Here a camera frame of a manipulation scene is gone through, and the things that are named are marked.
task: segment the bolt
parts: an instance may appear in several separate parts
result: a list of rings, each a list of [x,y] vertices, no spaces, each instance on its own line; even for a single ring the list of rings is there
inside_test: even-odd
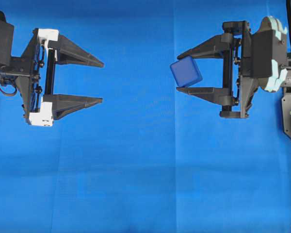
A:
[[[39,62],[39,66],[40,66],[41,68],[43,68],[43,66],[44,66],[44,61],[40,61],[40,62]]]

